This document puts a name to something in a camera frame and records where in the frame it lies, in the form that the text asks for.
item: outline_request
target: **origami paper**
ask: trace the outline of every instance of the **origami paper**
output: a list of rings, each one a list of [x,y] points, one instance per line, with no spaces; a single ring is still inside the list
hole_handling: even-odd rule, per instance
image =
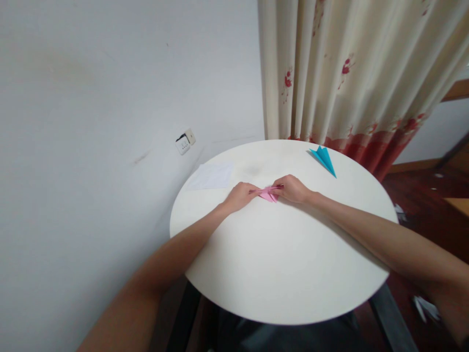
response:
[[[227,188],[230,185],[230,177],[233,171],[233,163],[202,164],[192,176],[187,189],[189,191],[200,189]]]
[[[318,150],[314,151],[310,149],[311,153],[316,157],[316,159],[332,174],[335,178],[337,178],[336,173],[334,171],[334,167],[332,166],[332,161],[329,156],[329,152],[326,148],[321,148],[318,146]]]
[[[250,191],[249,193],[259,192],[259,197],[264,198],[265,200],[267,200],[271,203],[277,203],[278,195],[274,195],[274,194],[270,193],[270,191],[273,190],[273,189],[278,189],[278,188],[283,188],[283,186],[266,187],[266,188],[261,189],[261,190]]]

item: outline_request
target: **blue paper airplane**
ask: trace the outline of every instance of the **blue paper airplane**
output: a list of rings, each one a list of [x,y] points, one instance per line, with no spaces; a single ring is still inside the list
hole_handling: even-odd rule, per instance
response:
[[[311,153],[316,157],[316,159],[332,174],[335,178],[337,178],[336,173],[334,171],[334,167],[332,166],[332,161],[329,156],[329,152],[326,148],[321,148],[318,146],[318,150],[315,152],[314,150],[310,149]]]

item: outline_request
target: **person's left hand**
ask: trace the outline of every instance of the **person's left hand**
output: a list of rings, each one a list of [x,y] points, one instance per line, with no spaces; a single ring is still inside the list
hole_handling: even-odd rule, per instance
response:
[[[259,192],[249,194],[249,191],[260,189],[250,183],[238,183],[228,194],[222,204],[229,213],[234,213],[244,208],[251,200],[259,195]]]

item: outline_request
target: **table top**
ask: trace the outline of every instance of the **table top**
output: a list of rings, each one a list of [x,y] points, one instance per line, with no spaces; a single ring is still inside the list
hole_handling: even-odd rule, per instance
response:
[[[260,188],[292,174],[306,187],[358,209],[397,221],[382,185],[364,167],[328,149],[337,179],[290,140],[244,144],[208,163],[232,162],[226,189],[181,188],[171,212],[171,237],[222,202],[240,181]],[[309,324],[356,308],[385,282],[389,269],[324,215],[279,198],[256,197],[223,221],[186,272],[220,307],[271,324]]]

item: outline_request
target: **wall socket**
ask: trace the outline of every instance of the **wall socket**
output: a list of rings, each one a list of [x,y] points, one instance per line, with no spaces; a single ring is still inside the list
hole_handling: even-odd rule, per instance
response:
[[[191,148],[186,136],[182,136],[176,141],[176,148],[181,155],[184,155]]]
[[[195,143],[195,136],[194,134],[192,133],[192,130],[191,129],[188,129],[187,131],[184,132],[184,134],[186,135],[187,137],[187,140],[189,141],[189,143],[191,145],[193,145]]]

